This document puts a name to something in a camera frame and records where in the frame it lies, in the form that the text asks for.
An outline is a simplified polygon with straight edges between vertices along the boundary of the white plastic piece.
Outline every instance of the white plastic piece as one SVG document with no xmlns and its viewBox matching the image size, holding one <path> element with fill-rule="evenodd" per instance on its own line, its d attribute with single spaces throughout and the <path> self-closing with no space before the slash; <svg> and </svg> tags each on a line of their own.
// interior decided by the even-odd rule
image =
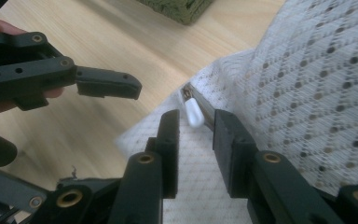
<svg viewBox="0 0 358 224">
<path fill-rule="evenodd" d="M 185 101 L 185 108 L 188 123 L 192 128 L 199 128 L 204 124 L 205 117 L 202 114 L 199 104 L 196 99 L 191 98 Z"/>
</svg>

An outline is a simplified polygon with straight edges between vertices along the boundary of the white cloth with dots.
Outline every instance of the white cloth with dots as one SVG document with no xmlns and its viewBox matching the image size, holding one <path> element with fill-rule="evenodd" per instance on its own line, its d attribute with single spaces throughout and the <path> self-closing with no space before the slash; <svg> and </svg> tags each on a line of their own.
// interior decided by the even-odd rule
<svg viewBox="0 0 358 224">
<path fill-rule="evenodd" d="M 215 108 L 235 113 L 260 150 L 282 153 L 333 195 L 358 184 L 358 1 L 289 0 L 256 49 L 221 58 L 190 82 Z M 164 223 L 251 223 L 230 199 L 206 127 L 191 129 L 170 96 L 116 141 L 128 157 L 180 108 L 179 190 Z"/>
</svg>

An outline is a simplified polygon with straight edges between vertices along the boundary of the wooden table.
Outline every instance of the wooden table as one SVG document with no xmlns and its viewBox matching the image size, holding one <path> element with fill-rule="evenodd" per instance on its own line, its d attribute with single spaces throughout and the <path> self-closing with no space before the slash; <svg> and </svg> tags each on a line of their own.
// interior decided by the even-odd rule
<svg viewBox="0 0 358 224">
<path fill-rule="evenodd" d="M 132 0 L 10 0 L 0 19 L 44 33 L 76 64 L 126 72 L 143 83 L 139 100 L 79 96 L 0 114 L 0 135 L 18 158 L 2 168 L 47 189 L 59 178 L 120 177 L 126 160 L 113 141 L 218 57 L 253 48 L 283 0 L 215 0 L 184 26 Z"/>
</svg>

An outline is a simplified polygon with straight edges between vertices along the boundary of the white fabric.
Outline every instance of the white fabric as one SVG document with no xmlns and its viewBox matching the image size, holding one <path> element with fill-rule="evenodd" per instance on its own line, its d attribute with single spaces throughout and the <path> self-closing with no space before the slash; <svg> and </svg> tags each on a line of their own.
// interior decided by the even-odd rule
<svg viewBox="0 0 358 224">
<path fill-rule="evenodd" d="M 289 0 L 256 49 L 219 59 L 190 81 L 215 108 L 234 112 L 259 149 L 282 153 L 312 186 L 337 194 L 358 184 L 358 1 Z M 127 156 L 143 151 L 160 116 L 182 109 L 179 191 L 164 201 L 164 223 L 250 223 L 246 201 L 227 195 L 212 133 L 187 125 L 177 95 L 117 145 Z"/>
</svg>

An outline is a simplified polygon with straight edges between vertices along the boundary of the black bracket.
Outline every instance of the black bracket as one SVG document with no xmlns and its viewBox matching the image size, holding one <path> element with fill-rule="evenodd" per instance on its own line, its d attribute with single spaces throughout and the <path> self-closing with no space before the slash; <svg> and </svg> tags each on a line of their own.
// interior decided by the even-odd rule
<svg viewBox="0 0 358 224">
<path fill-rule="evenodd" d="M 48 105 L 44 91 L 77 85 L 80 95 L 138 99 L 142 84 L 135 77 L 115 71 L 77 66 L 38 32 L 22 35 L 0 33 L 0 102 L 14 102 L 21 110 Z M 0 151 L 17 151 L 6 144 Z M 0 166 L 17 153 L 0 154 Z"/>
<path fill-rule="evenodd" d="M 178 185 L 178 110 L 162 116 L 152 139 L 122 178 L 66 178 L 48 191 L 0 171 L 0 224 L 19 211 L 31 214 L 21 224 L 162 223 L 163 199 L 175 198 Z"/>
<path fill-rule="evenodd" d="M 216 110 L 213 150 L 232 198 L 248 199 L 254 224 L 358 223 L 358 186 L 337 197 L 312 188 L 282 154 L 259 151 L 232 113 Z"/>
</svg>

